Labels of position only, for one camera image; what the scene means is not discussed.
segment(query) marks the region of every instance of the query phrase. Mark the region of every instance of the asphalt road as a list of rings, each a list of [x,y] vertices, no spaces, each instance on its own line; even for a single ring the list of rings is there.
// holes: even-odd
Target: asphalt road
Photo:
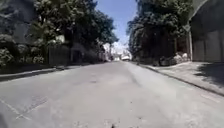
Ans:
[[[224,98],[126,62],[0,83],[0,128],[223,128]]]

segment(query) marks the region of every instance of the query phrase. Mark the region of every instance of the blue sky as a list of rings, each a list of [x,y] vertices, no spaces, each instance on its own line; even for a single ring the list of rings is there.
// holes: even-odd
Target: blue sky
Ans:
[[[114,31],[120,39],[119,44],[128,42],[126,36],[127,22],[132,20],[136,14],[135,0],[97,0],[97,9],[114,19],[116,30]]]

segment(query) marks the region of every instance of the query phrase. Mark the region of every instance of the tree foliage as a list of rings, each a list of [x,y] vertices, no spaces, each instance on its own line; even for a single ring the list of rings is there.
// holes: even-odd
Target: tree foliage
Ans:
[[[38,13],[33,23],[33,35],[44,42],[64,35],[70,42],[83,43],[92,47],[98,41],[113,43],[117,41],[113,33],[113,19],[96,10],[93,0],[37,0]]]
[[[136,1],[137,16],[128,23],[127,30],[132,54],[152,57],[172,54],[174,40],[185,34],[183,26],[188,23],[192,0]]]

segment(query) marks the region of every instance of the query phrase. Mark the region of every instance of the wall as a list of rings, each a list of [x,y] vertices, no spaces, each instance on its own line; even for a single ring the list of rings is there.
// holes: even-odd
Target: wall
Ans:
[[[200,5],[191,19],[193,60],[224,62],[224,0],[205,0]]]
[[[203,40],[193,43],[193,60],[206,62],[223,62],[224,36],[222,31],[207,33]]]

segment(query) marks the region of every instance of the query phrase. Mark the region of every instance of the bush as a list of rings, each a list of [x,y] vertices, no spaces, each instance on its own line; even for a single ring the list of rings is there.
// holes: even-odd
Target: bush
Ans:
[[[0,34],[0,49],[7,49],[14,58],[19,56],[19,51],[12,36]]]
[[[44,58],[42,56],[36,56],[33,58],[33,63],[34,64],[43,64]]]
[[[32,56],[38,56],[41,54],[41,49],[38,47],[32,47],[31,54],[32,54]]]
[[[29,52],[29,48],[24,44],[19,44],[17,46],[17,48],[18,48],[18,51],[19,51],[20,55],[23,56],[23,57],[26,56]]]
[[[5,67],[8,64],[12,63],[14,57],[10,54],[7,49],[0,49],[0,66]]]

